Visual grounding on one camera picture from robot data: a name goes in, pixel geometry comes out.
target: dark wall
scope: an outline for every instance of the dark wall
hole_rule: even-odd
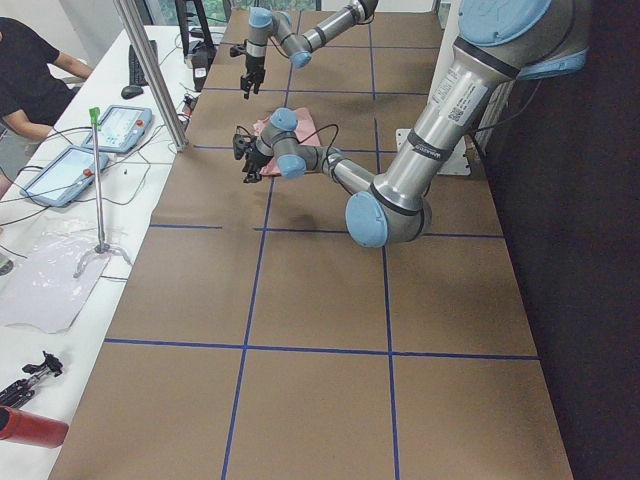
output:
[[[638,3],[597,2],[588,66],[545,80],[485,160],[576,480],[640,479]]]

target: person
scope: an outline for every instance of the person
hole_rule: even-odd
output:
[[[92,72],[27,25],[0,17],[0,118],[7,128],[30,140],[44,140],[75,95],[51,75],[48,64],[85,80]],[[0,178],[0,198],[10,185],[6,177]]]

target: table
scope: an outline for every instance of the table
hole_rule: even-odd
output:
[[[377,14],[295,72],[268,47],[249,101],[228,56],[246,25],[234,12],[51,480],[571,478],[486,181],[435,179],[428,235],[363,249],[325,177],[243,185],[232,157],[236,125],[307,107],[384,170],[437,18]]]
[[[179,107],[184,94],[193,93],[193,80],[191,70],[187,69],[183,62],[178,28],[146,28],[148,37],[158,42],[161,71],[171,98],[176,107]],[[145,93],[134,99],[123,100],[120,97],[120,90],[128,84],[128,49],[129,39],[123,31],[55,125],[58,131],[88,126],[89,108],[98,106],[104,112],[110,104],[143,106],[153,111],[153,124],[143,142],[163,123],[149,87],[145,87]],[[82,131],[68,133],[66,136],[79,145],[87,133]],[[33,155],[29,165],[46,165],[67,145],[67,141],[60,136],[44,142]],[[104,197],[121,202],[131,198],[144,179],[139,192],[128,205],[104,203],[107,239],[113,239],[115,236],[117,243],[126,249],[133,260],[138,255],[151,212],[162,192],[176,152],[171,146],[167,130],[161,128],[141,153],[148,163],[141,156],[134,154],[121,164],[109,168],[102,178]],[[25,171],[16,182],[24,185],[34,175],[35,172]],[[87,189],[81,198],[90,198],[93,193],[93,188]],[[40,210],[40,207],[21,198],[17,187],[9,190],[4,200],[10,202],[0,203],[0,223]],[[95,202],[75,203],[64,209],[49,209],[28,220],[7,225],[0,234],[0,243],[14,252],[26,255],[43,232],[52,229],[62,231],[65,223],[70,222],[95,226]],[[20,264],[20,258],[13,258]],[[27,375],[21,371],[22,366],[27,363],[40,363],[43,360],[43,350],[53,353],[64,364],[63,375],[47,379],[38,385],[35,397],[23,407],[24,410],[71,422],[130,271],[131,268],[121,257],[112,257],[86,305],[68,331],[48,335],[29,327],[0,327],[1,388],[19,378],[25,378]],[[11,274],[0,278],[0,287],[11,280]],[[59,448],[47,450],[0,442],[0,477],[21,480],[46,478],[59,451]]]

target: red bottle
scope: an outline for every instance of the red bottle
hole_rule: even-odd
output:
[[[60,420],[0,406],[0,440],[56,448],[68,430],[69,425]]]

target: window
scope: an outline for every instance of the window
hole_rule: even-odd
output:
[[[156,25],[178,24],[175,0],[146,0],[146,3]],[[229,8],[248,9],[256,3],[270,10],[316,10],[320,0],[202,0],[211,27],[225,23],[225,4],[229,11]],[[193,2],[187,2],[187,9],[195,11]]]

